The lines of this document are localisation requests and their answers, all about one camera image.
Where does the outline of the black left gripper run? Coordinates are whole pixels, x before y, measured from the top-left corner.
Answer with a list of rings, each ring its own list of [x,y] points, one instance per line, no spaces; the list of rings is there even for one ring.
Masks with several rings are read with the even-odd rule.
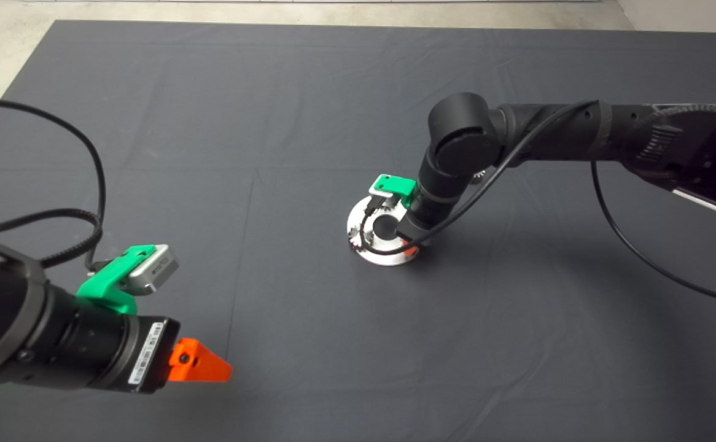
[[[178,339],[181,325],[165,316],[128,316],[128,338],[110,372],[110,389],[153,394],[170,382],[228,382],[233,367],[200,341]]]

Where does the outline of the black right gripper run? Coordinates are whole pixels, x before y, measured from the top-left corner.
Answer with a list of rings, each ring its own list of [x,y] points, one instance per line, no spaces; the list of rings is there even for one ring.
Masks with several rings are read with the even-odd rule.
[[[414,210],[407,210],[395,227],[395,235],[407,243],[413,242],[428,235],[443,220],[444,215],[442,214],[430,216],[417,214]],[[411,244],[403,244],[398,250],[398,254],[403,255],[415,255],[418,252],[419,246]]]

